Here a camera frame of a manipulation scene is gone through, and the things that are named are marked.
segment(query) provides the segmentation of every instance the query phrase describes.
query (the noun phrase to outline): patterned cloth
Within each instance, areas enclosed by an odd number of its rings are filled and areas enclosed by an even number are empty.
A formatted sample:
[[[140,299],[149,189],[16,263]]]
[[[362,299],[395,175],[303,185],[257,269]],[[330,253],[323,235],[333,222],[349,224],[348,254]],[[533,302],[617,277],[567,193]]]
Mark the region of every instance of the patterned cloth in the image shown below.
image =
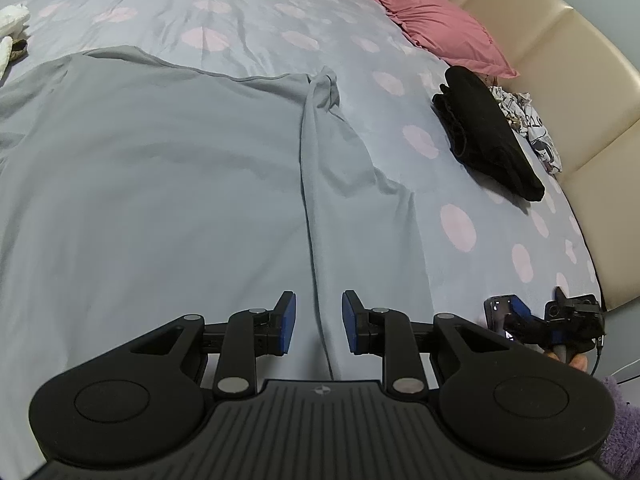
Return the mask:
[[[546,172],[560,173],[562,171],[560,155],[538,112],[531,105],[531,95],[511,94],[501,86],[492,86],[491,93],[498,101],[513,131],[529,141]]]
[[[602,381],[616,405],[616,418],[602,446],[600,464],[617,478],[640,480],[640,408],[622,397],[615,378]]]
[[[475,319],[486,298],[511,293],[543,314],[556,285],[600,297],[571,208],[527,141],[517,136],[545,184],[542,202],[523,204],[460,166],[429,106],[447,64],[412,46],[375,0],[0,0],[0,7],[15,3],[31,11],[29,53],[9,66],[5,86],[45,61],[121,44],[234,77],[330,67],[340,109],[374,165],[415,193],[436,311]],[[415,320],[430,321],[428,310]]]

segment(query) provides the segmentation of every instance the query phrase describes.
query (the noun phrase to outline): black cloth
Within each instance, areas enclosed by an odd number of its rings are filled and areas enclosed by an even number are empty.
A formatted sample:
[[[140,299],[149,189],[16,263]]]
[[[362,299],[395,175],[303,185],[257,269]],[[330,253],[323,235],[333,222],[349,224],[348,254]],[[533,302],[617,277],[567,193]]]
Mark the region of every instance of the black cloth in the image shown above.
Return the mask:
[[[433,96],[451,153],[468,168],[492,176],[530,202],[539,202],[545,187],[534,173],[491,91],[471,70],[452,66],[449,86]]]

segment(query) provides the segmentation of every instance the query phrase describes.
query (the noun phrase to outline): ribbed black surface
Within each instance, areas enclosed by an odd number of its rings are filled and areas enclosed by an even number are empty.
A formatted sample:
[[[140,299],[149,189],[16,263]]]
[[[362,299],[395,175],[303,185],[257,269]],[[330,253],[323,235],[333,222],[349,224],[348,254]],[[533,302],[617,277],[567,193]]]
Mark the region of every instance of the ribbed black surface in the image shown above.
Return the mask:
[[[517,445],[514,428],[514,445]],[[593,463],[521,472],[483,463],[450,442],[427,407],[374,382],[270,381],[250,400],[221,404],[181,450],[129,470],[49,463],[34,480],[502,480],[610,478]]]

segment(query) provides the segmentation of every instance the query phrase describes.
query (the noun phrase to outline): furniture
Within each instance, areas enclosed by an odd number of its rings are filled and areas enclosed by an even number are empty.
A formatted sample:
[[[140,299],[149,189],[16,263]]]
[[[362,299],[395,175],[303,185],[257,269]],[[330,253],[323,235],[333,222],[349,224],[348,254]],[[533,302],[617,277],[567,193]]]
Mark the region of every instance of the furniture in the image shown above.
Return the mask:
[[[562,0],[451,0],[520,72],[562,158],[558,181],[593,257],[608,309],[640,296],[640,74]]]

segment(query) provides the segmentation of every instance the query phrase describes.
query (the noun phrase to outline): hand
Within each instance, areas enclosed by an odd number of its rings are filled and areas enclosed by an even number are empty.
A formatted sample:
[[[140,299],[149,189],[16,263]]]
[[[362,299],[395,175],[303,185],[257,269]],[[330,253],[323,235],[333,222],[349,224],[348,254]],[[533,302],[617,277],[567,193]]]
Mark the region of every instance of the hand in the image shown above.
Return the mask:
[[[553,352],[547,352],[545,353],[545,355],[548,357],[551,357],[552,359],[555,359],[556,361],[560,360],[558,356]],[[589,365],[589,361],[585,354],[576,354],[574,358],[571,359],[571,362],[569,363],[569,366],[571,368],[575,368],[576,370],[580,370],[581,372],[586,372],[588,365]]]

